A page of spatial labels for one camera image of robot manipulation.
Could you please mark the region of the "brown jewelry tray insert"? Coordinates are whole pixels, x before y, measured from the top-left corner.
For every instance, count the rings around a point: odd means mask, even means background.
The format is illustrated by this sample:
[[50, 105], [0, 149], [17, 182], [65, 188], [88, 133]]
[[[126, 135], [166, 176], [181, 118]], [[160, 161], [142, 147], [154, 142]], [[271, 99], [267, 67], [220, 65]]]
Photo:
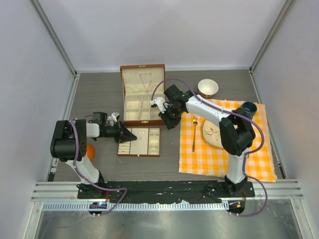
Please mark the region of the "brown jewelry tray insert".
[[118, 156], [159, 157], [160, 156], [160, 128], [128, 128], [137, 140], [119, 143]]

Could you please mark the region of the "brown jewelry box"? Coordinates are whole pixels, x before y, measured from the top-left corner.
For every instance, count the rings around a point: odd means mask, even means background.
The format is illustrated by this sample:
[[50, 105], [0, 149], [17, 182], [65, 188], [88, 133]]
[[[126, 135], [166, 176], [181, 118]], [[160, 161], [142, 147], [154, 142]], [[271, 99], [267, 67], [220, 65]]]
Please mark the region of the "brown jewelry box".
[[152, 108], [150, 101], [165, 97], [165, 64], [121, 66], [123, 83], [124, 124], [126, 126], [161, 126], [159, 109]]

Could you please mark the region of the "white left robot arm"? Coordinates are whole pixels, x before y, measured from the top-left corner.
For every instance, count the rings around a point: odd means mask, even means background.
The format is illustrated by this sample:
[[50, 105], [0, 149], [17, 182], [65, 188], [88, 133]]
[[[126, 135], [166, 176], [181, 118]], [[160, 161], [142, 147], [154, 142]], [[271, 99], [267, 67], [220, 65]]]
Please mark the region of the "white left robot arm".
[[92, 119], [59, 120], [56, 122], [50, 153], [53, 158], [69, 165], [81, 180], [77, 185], [80, 199], [100, 199], [107, 195], [106, 183], [101, 172], [96, 169], [87, 154], [87, 139], [113, 138], [116, 143], [137, 140], [119, 120], [119, 113], [108, 116], [104, 112], [94, 112]]

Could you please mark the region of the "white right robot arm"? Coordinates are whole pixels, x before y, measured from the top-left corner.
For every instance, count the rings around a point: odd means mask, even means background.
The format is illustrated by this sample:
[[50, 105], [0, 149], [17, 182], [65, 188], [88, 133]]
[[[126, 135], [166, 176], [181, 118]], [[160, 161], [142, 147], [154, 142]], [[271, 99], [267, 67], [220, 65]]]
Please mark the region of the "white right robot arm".
[[218, 106], [189, 90], [182, 92], [176, 85], [164, 91], [163, 97], [151, 96], [150, 106], [158, 107], [159, 117], [167, 129], [176, 127], [183, 113], [192, 113], [218, 126], [223, 149], [228, 153], [228, 171], [225, 176], [225, 191], [229, 196], [238, 196], [247, 182], [244, 173], [248, 151], [256, 135], [252, 121], [242, 108], [230, 110]]

